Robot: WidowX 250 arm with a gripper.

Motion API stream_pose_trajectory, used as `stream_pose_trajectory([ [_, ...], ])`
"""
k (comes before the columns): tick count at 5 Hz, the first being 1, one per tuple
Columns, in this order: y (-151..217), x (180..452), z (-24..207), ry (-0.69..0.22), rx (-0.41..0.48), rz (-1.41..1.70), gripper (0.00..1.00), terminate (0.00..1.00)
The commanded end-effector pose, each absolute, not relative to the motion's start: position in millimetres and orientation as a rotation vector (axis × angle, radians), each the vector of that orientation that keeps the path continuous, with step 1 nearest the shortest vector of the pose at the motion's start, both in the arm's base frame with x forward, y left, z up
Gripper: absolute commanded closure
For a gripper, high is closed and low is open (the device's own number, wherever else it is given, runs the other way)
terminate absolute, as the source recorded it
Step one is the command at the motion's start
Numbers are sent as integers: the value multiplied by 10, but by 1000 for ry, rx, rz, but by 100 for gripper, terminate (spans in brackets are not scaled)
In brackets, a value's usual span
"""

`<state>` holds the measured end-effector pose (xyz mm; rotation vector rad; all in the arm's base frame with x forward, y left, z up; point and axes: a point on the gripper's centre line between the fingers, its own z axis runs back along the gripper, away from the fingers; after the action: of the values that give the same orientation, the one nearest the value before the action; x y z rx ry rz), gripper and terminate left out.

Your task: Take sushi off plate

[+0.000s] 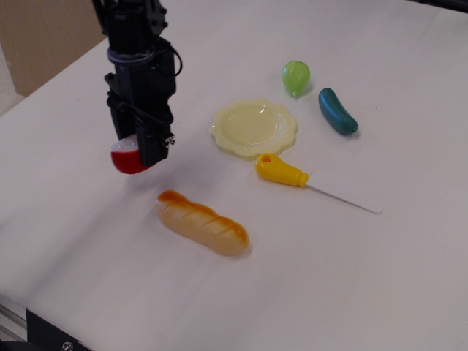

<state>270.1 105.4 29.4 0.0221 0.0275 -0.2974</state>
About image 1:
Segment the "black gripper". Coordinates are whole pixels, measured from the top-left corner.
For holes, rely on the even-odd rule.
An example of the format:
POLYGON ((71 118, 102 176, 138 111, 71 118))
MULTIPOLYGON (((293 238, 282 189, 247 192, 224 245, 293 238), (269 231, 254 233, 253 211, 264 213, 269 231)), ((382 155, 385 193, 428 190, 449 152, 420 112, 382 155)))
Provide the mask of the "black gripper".
POLYGON ((107 57, 115 68, 105 82, 117 137, 137 135, 140 161, 152 167, 168 157, 175 143, 168 102, 176 92, 176 77, 183 67, 176 62, 181 57, 172 47, 151 47, 137 54, 108 49, 107 57))

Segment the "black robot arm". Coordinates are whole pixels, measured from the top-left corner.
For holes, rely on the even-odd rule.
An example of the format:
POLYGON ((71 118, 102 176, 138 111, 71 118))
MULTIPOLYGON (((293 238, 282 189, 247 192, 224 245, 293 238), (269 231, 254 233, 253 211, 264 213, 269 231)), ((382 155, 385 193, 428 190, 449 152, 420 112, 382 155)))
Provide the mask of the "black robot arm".
POLYGON ((169 99, 176 92, 182 60, 161 36, 167 10, 159 1, 93 5, 115 68, 105 76, 107 105, 118 137, 111 159, 122 173, 140 173, 166 159, 175 142, 169 99))

